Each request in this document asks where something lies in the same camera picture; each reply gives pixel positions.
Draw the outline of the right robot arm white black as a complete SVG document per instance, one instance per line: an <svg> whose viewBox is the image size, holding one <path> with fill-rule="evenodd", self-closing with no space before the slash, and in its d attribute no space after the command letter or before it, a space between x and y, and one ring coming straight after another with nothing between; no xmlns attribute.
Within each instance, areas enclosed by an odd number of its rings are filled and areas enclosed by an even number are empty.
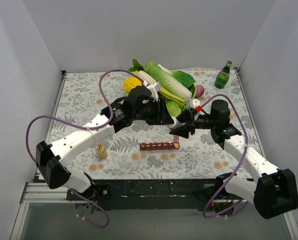
<svg viewBox="0 0 298 240"><path fill-rule="evenodd" d="M200 109L197 100L189 100L187 111L168 125L170 134L188 138L196 129L210 130L214 142L238 160L237 167L243 167L253 179L242 179L236 169L218 176L208 203L212 204L217 197L226 199L234 195L252 203L264 219L297 209L294 173L288 168L278 168L248 145L247 134L230 123L228 102L214 100L209 114L200 115Z"/></svg>

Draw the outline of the red weekly pill organizer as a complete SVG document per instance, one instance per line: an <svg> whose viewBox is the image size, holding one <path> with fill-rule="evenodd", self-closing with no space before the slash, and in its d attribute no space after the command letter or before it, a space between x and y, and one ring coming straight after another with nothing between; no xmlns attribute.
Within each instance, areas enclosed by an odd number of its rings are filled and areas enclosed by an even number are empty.
<svg viewBox="0 0 298 240"><path fill-rule="evenodd" d="M141 142L139 149L140 151L178 150L174 147L176 142L179 142L179 136L174 135L173 141Z"/></svg>

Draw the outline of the white pill bottle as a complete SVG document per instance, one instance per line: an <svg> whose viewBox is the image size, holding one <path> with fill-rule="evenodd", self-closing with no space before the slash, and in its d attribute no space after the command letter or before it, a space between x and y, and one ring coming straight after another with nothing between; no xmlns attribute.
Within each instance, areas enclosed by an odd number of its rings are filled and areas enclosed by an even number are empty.
<svg viewBox="0 0 298 240"><path fill-rule="evenodd" d="M174 123L172 124L169 124L167 127L170 129L170 130L175 130L177 128L180 128L182 127L183 125L186 124L186 122L180 122L178 119L176 118L173 118L173 121Z"/></svg>

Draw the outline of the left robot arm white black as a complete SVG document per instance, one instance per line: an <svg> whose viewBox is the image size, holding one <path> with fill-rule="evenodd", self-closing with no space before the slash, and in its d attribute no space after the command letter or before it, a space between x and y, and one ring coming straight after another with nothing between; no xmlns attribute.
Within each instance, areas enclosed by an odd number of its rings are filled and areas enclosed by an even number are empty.
<svg viewBox="0 0 298 240"><path fill-rule="evenodd" d="M82 199L90 200L95 194L92 179L70 168L71 161L92 145L129 127L133 121L145 121L148 125L175 124L165 100L155 99L151 90L137 86L128 96L102 109L82 129L50 144L42 141L37 145L36 164L48 187L67 187L77 191Z"/></svg>

